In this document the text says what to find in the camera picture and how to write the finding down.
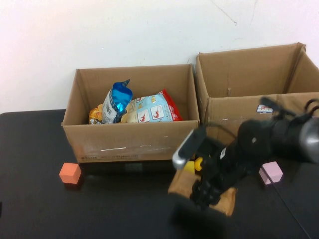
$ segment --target red snack bag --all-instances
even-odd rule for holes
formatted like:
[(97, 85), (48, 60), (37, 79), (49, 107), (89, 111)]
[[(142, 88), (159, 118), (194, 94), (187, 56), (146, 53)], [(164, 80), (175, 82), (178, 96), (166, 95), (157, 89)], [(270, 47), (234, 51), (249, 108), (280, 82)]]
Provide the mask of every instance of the red snack bag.
[(121, 123), (170, 122), (183, 120), (166, 89), (153, 96), (132, 100)]

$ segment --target pink hexagon block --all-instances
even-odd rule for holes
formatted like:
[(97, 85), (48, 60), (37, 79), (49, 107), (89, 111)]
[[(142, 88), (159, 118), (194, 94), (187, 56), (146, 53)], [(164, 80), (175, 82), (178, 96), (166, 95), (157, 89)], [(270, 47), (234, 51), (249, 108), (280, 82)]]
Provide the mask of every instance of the pink hexagon block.
[(64, 163), (59, 175), (63, 183), (77, 184), (81, 176), (80, 166), (76, 163)]
[[(283, 173), (276, 162), (265, 163), (262, 167), (264, 167), (265, 171), (268, 173), (269, 177), (274, 183), (280, 181)], [(259, 174), (265, 184), (271, 183), (271, 181), (262, 169), (259, 170)]]

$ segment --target label on box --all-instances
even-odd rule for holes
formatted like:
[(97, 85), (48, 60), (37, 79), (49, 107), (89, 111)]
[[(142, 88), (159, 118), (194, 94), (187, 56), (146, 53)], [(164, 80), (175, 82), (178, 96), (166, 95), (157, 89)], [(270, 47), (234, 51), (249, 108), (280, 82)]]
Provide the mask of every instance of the label on box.
[(110, 92), (108, 92), (108, 95), (106, 96), (104, 100), (102, 109), (103, 109), (102, 123), (113, 123), (117, 113), (111, 105)]
[(265, 105), (258, 105), (257, 112), (261, 114), (267, 114), (267, 113), (272, 113), (273, 109)]

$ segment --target blue snack bag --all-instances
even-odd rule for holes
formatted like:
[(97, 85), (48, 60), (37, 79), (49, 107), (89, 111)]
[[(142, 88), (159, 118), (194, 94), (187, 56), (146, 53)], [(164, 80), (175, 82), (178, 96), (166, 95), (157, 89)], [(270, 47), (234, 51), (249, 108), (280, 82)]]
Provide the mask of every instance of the blue snack bag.
[(125, 108), (133, 97), (133, 92), (126, 86), (130, 80), (114, 83), (103, 103), (102, 123), (117, 123), (125, 113)]

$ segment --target cable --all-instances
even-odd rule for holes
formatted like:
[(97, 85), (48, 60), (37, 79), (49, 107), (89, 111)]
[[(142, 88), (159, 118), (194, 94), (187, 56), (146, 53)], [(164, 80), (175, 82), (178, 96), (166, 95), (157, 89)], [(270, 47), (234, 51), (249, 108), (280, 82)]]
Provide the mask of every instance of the cable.
[(305, 112), (308, 111), (308, 107), (309, 107), (310, 104), (312, 104), (313, 102), (319, 103), (319, 99), (311, 99), (311, 100), (309, 100), (309, 101), (306, 103), (306, 105), (305, 105)]
[(295, 219), (295, 221), (299, 224), (299, 226), (301, 227), (301, 229), (304, 231), (304, 233), (307, 235), (307, 237), (309, 239), (312, 239), (310, 237), (310, 235), (307, 233), (306, 229), (303, 227), (303, 225), (299, 222), (299, 220), (297, 219), (297, 217), (293, 214), (293, 212), (291, 211), (291, 209), (288, 207), (287, 203), (285, 202), (285, 200), (283, 199), (283, 197), (281, 196), (281, 194), (279, 193), (279, 190), (277, 189), (277, 187), (274, 184), (274, 181), (270, 178), (270, 176), (268, 175), (268, 173), (266, 172), (266, 170), (264, 169), (264, 166), (261, 167), (261, 169), (264, 171), (264, 173), (266, 174), (266, 176), (268, 177), (268, 179), (270, 180), (271, 184), (273, 185), (273, 187), (275, 188), (277, 194), (279, 195), (279, 197), (281, 198), (281, 200), (283, 201), (283, 203), (285, 204), (286, 208), (288, 209), (288, 211), (290, 212), (290, 214), (293, 216), (293, 218)]
[(230, 134), (231, 136), (234, 137), (234, 139), (237, 139), (237, 136), (230, 131), (229, 129), (225, 128), (224, 126), (222, 126), (221, 124), (218, 123), (214, 123), (214, 122), (209, 122), (208, 124), (206, 124), (207, 127), (218, 127), (220, 129), (222, 129), (223, 131), (225, 131), (226, 133)]

